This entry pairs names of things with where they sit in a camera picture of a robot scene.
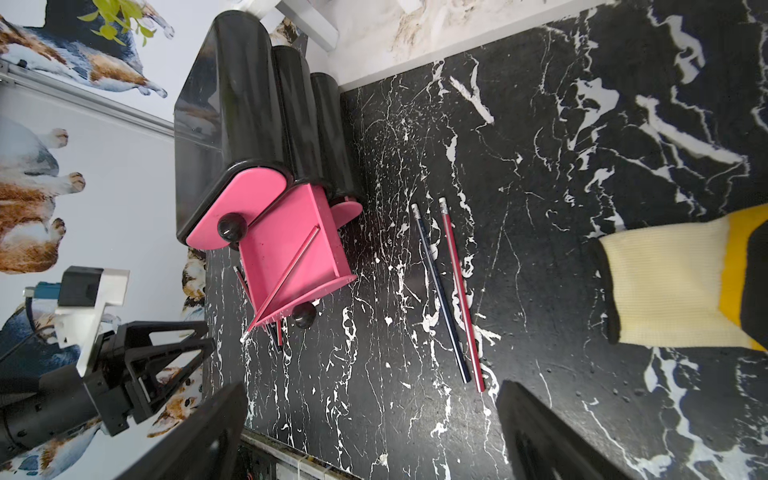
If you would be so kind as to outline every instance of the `wall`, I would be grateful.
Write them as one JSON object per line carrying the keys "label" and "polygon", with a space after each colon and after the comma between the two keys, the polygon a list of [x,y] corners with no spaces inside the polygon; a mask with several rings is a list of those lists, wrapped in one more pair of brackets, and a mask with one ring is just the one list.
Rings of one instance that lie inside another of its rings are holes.
{"label": "wall", "polygon": [[[173,139],[18,87],[0,88],[0,112],[38,134],[65,129],[68,144],[50,150],[59,176],[79,172],[85,180],[83,191],[55,198],[53,218],[66,226],[58,262],[40,273],[0,273],[0,326],[22,302],[25,286],[57,282],[73,264],[131,271],[125,305],[108,309],[124,322],[179,319],[187,248],[174,232]],[[151,424],[114,438],[96,433],[80,461],[58,478],[113,478],[162,438],[147,438]]]}
{"label": "wall", "polygon": [[314,0],[339,44],[329,53],[307,48],[306,60],[348,91],[606,2],[424,0],[406,14],[396,0]]}
{"label": "wall", "polygon": [[[88,12],[95,11],[96,8],[91,4],[91,0],[57,0],[58,2],[67,2],[70,4],[82,4]],[[41,27],[45,23],[46,0],[0,0],[0,15],[8,22],[17,26]],[[67,79],[64,75],[52,75],[68,83],[78,84],[86,90],[93,91],[103,97],[119,101],[129,107],[136,108],[148,114],[155,115],[168,121],[173,121],[174,103],[187,79],[192,62],[197,57],[197,52],[203,44],[205,34],[208,32],[210,23],[220,12],[220,6],[215,1],[189,0],[180,4],[175,0],[151,0],[149,2],[154,10],[159,14],[167,25],[173,29],[172,38],[164,35],[164,29],[155,21],[147,18],[148,25],[152,29],[157,29],[152,38],[147,39],[147,44],[142,46],[141,37],[133,34],[135,39],[135,49],[138,59],[143,66],[141,73],[146,79],[162,88],[167,96],[162,98],[156,91],[149,91],[148,95],[143,95],[136,88],[127,91],[109,91],[105,88],[112,88],[105,84],[103,88],[93,88],[81,82],[75,82]],[[83,42],[92,39],[100,39],[90,32],[91,24],[78,20],[76,16],[66,19],[69,25],[82,27],[84,30],[79,34]],[[0,55],[12,63],[16,63],[15,58]],[[88,65],[80,65],[82,68],[90,69]]]}

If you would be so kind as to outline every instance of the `white marble wall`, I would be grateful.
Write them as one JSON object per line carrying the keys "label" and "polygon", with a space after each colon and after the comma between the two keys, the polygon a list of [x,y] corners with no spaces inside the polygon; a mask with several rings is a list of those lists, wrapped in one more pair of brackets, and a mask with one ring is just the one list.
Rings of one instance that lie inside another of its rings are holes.
{"label": "white marble wall", "polygon": [[396,0],[315,1],[339,44],[328,54],[309,46],[307,61],[346,91],[607,2],[425,0],[407,15]]}

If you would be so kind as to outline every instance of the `black marble surface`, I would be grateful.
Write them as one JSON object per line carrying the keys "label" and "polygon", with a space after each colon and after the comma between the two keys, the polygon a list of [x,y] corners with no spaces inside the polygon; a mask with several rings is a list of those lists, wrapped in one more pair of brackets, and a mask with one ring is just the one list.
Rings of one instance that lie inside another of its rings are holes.
{"label": "black marble surface", "polygon": [[[608,345],[588,249],[768,201],[766,11],[625,0],[344,94],[370,192],[343,229],[359,279],[289,329],[285,355],[264,332],[243,350],[236,254],[212,252],[208,388],[244,380],[248,426],[362,477],[511,478],[503,379],[634,477],[768,476],[766,357]],[[452,290],[443,195],[483,395],[458,375],[409,216],[432,219]]]}

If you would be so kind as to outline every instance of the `cable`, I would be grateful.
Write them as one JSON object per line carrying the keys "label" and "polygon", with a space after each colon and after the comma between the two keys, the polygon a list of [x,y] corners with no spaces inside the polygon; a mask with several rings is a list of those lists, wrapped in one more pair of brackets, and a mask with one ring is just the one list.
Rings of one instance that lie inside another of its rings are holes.
{"label": "cable", "polygon": [[21,342],[15,344],[10,349],[8,349],[5,353],[3,353],[2,356],[0,356],[0,363],[2,363],[5,359],[7,359],[13,352],[18,350],[18,348],[20,346],[24,345],[27,342],[27,340],[29,340],[33,336],[37,335],[38,333],[42,332],[43,330],[52,329],[52,328],[53,328],[53,325],[47,325],[47,326],[44,326],[42,328],[39,328],[39,329],[35,330],[34,332],[32,332],[29,335],[27,335],[26,337],[24,337],[24,339]]}
{"label": "cable", "polygon": [[[34,330],[35,329],[35,316],[32,314],[32,297],[28,296],[24,300],[24,309],[27,311],[27,321],[29,322],[29,329]],[[43,329],[37,330],[36,333],[38,333],[38,338],[44,343],[45,339],[40,337],[39,332],[41,332]]]}

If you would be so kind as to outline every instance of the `green plant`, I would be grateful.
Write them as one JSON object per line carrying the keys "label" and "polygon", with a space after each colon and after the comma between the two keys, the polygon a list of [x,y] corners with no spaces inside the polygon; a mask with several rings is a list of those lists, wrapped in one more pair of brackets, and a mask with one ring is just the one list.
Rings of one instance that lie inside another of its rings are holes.
{"label": "green plant", "polygon": [[96,12],[78,18],[83,22],[92,22],[100,15],[104,19],[104,24],[98,30],[91,30],[96,35],[104,37],[107,40],[114,40],[120,45],[125,46],[125,43],[117,37],[118,30],[112,24],[116,23],[120,25],[122,27],[122,33],[126,33],[131,30],[131,19],[134,19],[136,21],[136,35],[142,35],[144,37],[142,46],[147,44],[147,38],[154,37],[156,30],[150,30],[139,22],[144,18],[144,12],[142,11],[141,6],[133,0],[92,1],[96,6]]}

